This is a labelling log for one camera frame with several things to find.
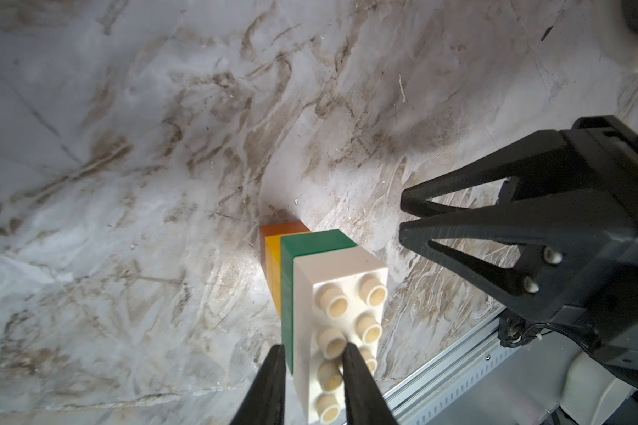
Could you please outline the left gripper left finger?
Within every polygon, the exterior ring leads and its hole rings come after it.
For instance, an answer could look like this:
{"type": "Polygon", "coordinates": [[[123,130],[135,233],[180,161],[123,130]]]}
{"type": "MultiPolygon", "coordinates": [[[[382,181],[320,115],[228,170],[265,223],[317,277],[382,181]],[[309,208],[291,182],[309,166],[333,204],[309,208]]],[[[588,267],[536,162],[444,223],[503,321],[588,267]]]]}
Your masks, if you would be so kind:
{"type": "Polygon", "coordinates": [[[285,384],[285,347],[273,345],[230,424],[283,425],[285,384]]]}

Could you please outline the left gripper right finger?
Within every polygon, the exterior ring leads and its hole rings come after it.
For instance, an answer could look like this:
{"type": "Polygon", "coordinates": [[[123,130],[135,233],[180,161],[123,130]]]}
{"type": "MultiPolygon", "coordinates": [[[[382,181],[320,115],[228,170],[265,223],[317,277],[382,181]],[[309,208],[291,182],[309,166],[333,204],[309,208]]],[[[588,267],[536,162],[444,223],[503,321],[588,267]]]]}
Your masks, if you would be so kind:
{"type": "Polygon", "coordinates": [[[397,425],[363,356],[353,343],[347,344],[342,363],[347,424],[397,425]]]}

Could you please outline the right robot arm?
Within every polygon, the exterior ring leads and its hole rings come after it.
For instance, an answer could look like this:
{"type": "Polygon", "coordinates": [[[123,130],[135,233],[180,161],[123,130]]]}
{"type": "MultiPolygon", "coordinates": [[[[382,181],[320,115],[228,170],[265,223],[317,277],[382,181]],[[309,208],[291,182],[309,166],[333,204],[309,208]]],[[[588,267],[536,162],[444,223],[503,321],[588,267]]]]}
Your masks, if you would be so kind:
{"type": "Polygon", "coordinates": [[[602,423],[638,391],[638,134],[613,116],[539,130],[402,193],[403,247],[503,304],[499,339],[573,341],[562,407],[602,423]]]}

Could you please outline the green lego brick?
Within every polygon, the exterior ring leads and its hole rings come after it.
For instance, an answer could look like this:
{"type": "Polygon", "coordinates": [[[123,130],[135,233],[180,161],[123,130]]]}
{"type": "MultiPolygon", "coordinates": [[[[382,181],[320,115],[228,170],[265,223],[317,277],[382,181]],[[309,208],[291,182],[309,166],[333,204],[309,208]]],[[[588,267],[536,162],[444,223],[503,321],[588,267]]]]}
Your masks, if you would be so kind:
{"type": "Polygon", "coordinates": [[[318,253],[328,253],[356,247],[357,244],[339,229],[315,233],[292,234],[280,239],[280,297],[282,344],[291,375],[294,372],[293,355],[293,295],[294,260],[318,253]]]}

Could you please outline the orange brown lego piece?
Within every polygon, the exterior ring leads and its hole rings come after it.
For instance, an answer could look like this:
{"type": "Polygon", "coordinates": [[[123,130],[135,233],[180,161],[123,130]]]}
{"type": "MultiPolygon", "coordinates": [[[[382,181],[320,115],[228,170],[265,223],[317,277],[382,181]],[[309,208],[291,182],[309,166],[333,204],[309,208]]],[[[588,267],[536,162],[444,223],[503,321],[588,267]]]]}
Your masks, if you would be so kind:
{"type": "Polygon", "coordinates": [[[260,225],[259,237],[260,237],[260,257],[262,270],[264,276],[267,272],[267,250],[266,250],[266,238],[279,235],[295,234],[295,233],[307,233],[310,229],[301,221],[286,222],[278,224],[260,225]]]}

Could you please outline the yellow square lego brick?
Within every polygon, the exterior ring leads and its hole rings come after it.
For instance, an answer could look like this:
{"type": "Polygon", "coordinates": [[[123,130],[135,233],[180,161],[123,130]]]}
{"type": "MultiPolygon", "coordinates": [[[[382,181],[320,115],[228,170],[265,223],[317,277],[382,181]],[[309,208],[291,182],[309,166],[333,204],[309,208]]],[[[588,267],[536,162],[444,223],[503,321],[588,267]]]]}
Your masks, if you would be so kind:
{"type": "Polygon", "coordinates": [[[281,311],[281,237],[287,235],[279,235],[267,237],[267,272],[265,276],[269,287],[269,292],[274,302],[278,317],[282,317],[281,311]]]}

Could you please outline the white lego brick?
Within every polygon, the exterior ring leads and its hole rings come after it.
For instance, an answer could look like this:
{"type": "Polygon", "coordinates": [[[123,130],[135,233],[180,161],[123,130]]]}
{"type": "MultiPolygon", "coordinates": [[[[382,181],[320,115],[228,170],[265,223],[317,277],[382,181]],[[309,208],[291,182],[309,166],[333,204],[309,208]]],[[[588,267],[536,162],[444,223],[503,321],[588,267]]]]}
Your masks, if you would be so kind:
{"type": "Polygon", "coordinates": [[[342,354],[356,345],[370,372],[388,296],[388,268],[361,246],[294,260],[293,382],[309,424],[345,408],[342,354]]]}

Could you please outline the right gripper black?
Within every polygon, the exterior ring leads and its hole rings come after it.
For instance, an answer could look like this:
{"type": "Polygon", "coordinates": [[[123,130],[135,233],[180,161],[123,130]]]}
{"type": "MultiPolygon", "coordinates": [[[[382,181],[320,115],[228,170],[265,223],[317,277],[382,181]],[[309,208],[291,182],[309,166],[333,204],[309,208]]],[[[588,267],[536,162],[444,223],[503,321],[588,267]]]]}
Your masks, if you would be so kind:
{"type": "Polygon", "coordinates": [[[533,132],[406,189],[400,207],[430,217],[400,225],[404,247],[495,298],[526,295],[526,306],[512,305],[501,325],[504,346],[548,330],[607,368],[638,372],[638,134],[622,121],[583,117],[570,129],[533,132]],[[501,179],[496,206],[432,201],[501,179]],[[519,245],[517,267],[457,251],[446,239],[519,245]]]}

